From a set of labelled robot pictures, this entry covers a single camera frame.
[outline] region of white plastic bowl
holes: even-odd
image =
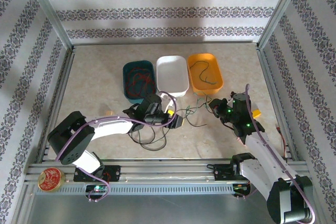
[[[156,85],[174,97],[182,97],[189,89],[187,62],[182,56],[163,56],[156,61]]]

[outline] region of beige floor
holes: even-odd
[[[202,52],[216,56],[224,79],[223,88],[212,98],[228,98],[231,91],[243,92],[245,84],[250,83],[251,99],[262,112],[258,121],[281,153],[282,142],[275,128],[277,121],[254,44],[79,46],[58,123],[75,110],[93,117],[104,116],[106,110],[120,114],[128,108],[131,104],[123,94],[122,67],[129,61],[146,59],[155,68],[155,62],[161,56],[181,55],[187,58]],[[190,87],[184,97],[178,98],[178,105],[180,108],[195,105],[196,98]],[[230,158],[234,154],[248,152],[233,132],[223,127],[219,119],[205,108],[190,116],[190,120],[195,124],[207,125],[194,128],[185,122],[182,127],[170,130],[167,146],[158,152],[144,150],[127,135],[96,139],[90,143],[88,150],[94,151],[100,158]],[[50,151],[48,157],[54,159],[55,153]]]

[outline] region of patterned wallpaper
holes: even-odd
[[[335,0],[291,0],[264,53],[296,151],[336,223]]]
[[[50,0],[73,44],[257,41],[278,0]]]
[[[37,0],[0,0],[0,30],[0,223],[9,223],[66,50]]]

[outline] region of orange plastic bowl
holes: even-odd
[[[214,55],[190,55],[187,64],[193,91],[198,95],[215,94],[223,87],[223,77]]]

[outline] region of plastic tray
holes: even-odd
[[[189,89],[187,62],[182,56],[163,56],[156,61],[156,80],[159,91],[182,97]]]
[[[156,93],[154,67],[147,60],[132,61],[122,68],[124,95],[131,103],[141,103],[150,93]],[[150,82],[140,77],[148,76]]]
[[[224,85],[217,59],[212,54],[189,56],[188,71],[193,91],[198,95],[215,94]]]

